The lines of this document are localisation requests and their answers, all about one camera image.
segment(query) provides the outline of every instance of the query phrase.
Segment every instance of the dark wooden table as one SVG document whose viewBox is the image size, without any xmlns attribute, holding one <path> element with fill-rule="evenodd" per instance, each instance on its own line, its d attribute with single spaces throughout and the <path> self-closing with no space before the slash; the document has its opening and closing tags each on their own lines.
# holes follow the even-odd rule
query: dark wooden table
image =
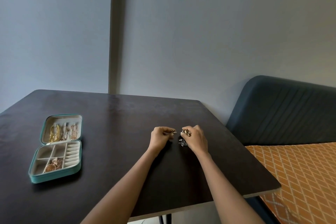
<svg viewBox="0 0 336 224">
<path fill-rule="evenodd" d="M 44 120 L 83 116 L 82 169 L 32 184 L 28 168 Z M 199 101 L 36 90 L 0 114 L 1 223 L 76 224 L 135 164 L 156 126 L 180 131 L 199 124 L 209 152 L 245 197 L 280 188 L 279 182 Z M 131 220 L 176 212 L 212 201 L 201 166 L 178 135 L 155 159 Z"/>
</svg>

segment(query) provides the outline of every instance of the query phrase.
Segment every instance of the person's left hand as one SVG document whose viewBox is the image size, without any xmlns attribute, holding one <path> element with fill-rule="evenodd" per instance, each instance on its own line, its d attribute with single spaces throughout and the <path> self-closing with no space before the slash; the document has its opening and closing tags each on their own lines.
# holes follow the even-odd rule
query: person's left hand
<svg viewBox="0 0 336 224">
<path fill-rule="evenodd" d="M 169 133 L 171 131 L 175 131 L 175 129 L 169 127 L 155 127 L 150 137 L 148 150 L 152 151 L 155 156 L 157 156 L 163 147 L 165 147 L 167 141 L 173 139 L 174 134 Z"/>
</svg>

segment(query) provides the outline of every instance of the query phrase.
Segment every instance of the jewelry box lid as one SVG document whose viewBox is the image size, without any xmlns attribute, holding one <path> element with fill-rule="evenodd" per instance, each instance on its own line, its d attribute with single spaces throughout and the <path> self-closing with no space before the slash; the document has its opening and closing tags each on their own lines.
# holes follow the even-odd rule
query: jewelry box lid
<svg viewBox="0 0 336 224">
<path fill-rule="evenodd" d="M 40 141 L 43 145 L 81 140 L 83 117 L 80 114 L 49 116 L 43 124 Z"/>
</svg>

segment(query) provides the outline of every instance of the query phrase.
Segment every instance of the orange diamond pattern fabric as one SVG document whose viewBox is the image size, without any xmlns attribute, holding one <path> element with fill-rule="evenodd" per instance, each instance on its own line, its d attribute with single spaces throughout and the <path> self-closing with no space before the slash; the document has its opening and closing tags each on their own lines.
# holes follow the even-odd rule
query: orange diamond pattern fabric
<svg viewBox="0 0 336 224">
<path fill-rule="evenodd" d="M 281 183 L 262 200 L 283 224 L 336 224 L 336 143 L 247 146 Z"/>
</svg>

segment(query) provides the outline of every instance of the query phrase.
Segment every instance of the jewelry box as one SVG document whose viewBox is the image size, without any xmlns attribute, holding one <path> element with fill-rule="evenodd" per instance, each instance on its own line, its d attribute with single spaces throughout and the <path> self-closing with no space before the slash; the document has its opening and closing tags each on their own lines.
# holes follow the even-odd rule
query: jewelry box
<svg viewBox="0 0 336 224">
<path fill-rule="evenodd" d="M 36 150 L 28 171 L 32 183 L 72 175 L 81 169 L 82 120 L 79 114 L 53 115 L 45 120 L 40 135 L 43 146 Z"/>
</svg>

